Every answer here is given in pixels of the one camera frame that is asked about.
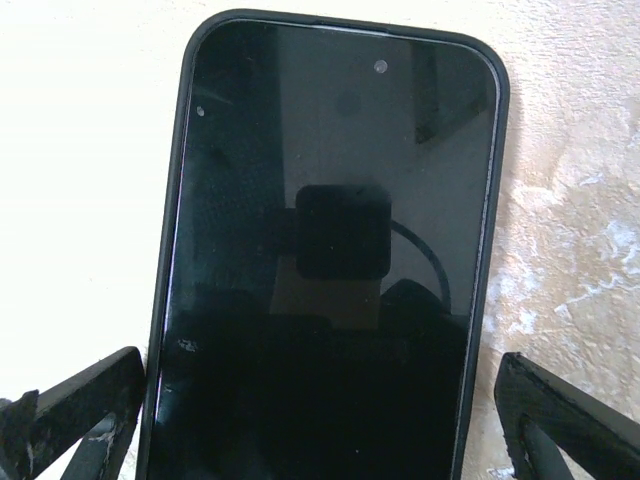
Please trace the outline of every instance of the black smartphone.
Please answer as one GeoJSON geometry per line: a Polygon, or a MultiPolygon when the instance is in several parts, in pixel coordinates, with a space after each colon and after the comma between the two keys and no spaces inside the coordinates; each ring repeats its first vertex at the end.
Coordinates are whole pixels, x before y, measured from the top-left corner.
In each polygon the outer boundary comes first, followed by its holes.
{"type": "Polygon", "coordinates": [[[196,31],[138,479],[460,476],[507,103],[458,34],[257,11],[196,31]]]}

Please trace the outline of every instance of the phone screen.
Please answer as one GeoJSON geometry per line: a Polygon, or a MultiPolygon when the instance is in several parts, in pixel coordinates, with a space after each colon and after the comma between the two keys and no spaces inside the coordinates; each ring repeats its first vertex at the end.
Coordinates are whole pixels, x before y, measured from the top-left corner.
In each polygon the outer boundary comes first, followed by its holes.
{"type": "Polygon", "coordinates": [[[204,38],[148,478],[448,477],[497,98],[461,45],[204,38]]]}

